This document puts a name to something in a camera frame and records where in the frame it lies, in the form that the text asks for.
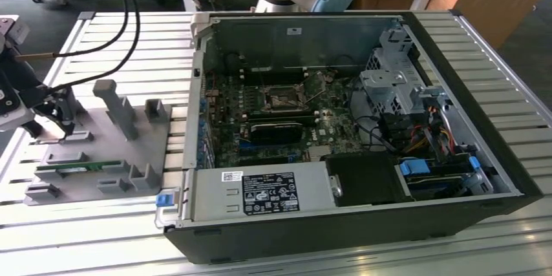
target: green circuit board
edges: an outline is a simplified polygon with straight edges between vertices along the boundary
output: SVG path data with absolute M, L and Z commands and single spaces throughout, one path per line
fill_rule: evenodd
M 297 85 L 263 85 L 245 86 L 235 77 L 214 77 L 215 85 L 210 85 L 209 111 L 210 122 L 213 125 L 213 146 L 215 167 L 235 167 L 239 165 L 275 164 L 281 161 L 289 163 L 310 162 L 310 147 L 326 146 L 330 153 L 346 153 L 362 150 L 358 134 L 353 128 L 353 122 L 347 113 L 346 95 L 350 90 L 350 78 L 327 78 L 321 70 L 309 70 L 309 78 L 301 86 Z M 285 92 L 294 87 L 302 88 L 298 99 L 293 94 L 286 96 Z M 241 138 L 239 130 L 247 126 L 239 116 L 243 111 L 261 113 L 265 101 L 262 99 L 262 89 L 278 94 L 278 98 L 289 101 L 278 102 L 286 105 L 286 109 L 307 109 L 317 111 L 315 125 L 303 127 L 301 139 L 297 143 L 286 145 L 263 145 L 251 147 L 246 140 Z

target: blue latch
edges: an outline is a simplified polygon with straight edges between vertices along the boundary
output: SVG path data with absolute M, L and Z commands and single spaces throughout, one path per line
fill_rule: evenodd
M 427 163 L 425 162 L 425 160 L 421 159 L 405 160 L 399 164 L 399 171 L 402 173 L 402 176 L 430 173 Z
M 154 198 L 154 205 L 157 207 L 169 207 L 174 205 L 174 195 L 173 194 L 158 194 Z
M 479 161 L 474 156 L 469 157 L 469 164 L 471 164 L 474 170 L 478 170 L 478 168 L 481 168 Z

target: floor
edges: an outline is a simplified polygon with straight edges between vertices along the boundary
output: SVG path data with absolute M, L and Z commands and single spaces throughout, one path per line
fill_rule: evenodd
M 246 10 L 255 0 L 221 0 L 226 10 Z M 179 0 L 138 0 L 141 11 L 179 11 Z M 54 0 L 34 4 L 30 0 L 0 0 L 0 13 L 17 14 L 30 27 L 30 35 L 21 46 L 22 53 L 57 51 L 62 46 L 74 20 L 82 11 L 121 11 L 119 0 L 69 0 L 61 6 Z M 535 95 L 552 107 L 552 0 L 539 0 L 498 50 Z M 34 61 L 35 75 L 42 79 L 51 61 Z M 0 154 L 10 137 L 0 132 Z

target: power supply label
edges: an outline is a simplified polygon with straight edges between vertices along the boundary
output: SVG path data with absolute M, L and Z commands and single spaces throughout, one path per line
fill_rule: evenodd
M 247 216 L 298 211 L 293 173 L 241 177 L 242 212 Z

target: open computer chassis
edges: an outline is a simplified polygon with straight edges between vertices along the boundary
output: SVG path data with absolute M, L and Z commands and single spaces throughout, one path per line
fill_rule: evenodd
M 449 236 L 541 197 L 410 12 L 199 14 L 191 31 L 157 210 L 190 262 Z

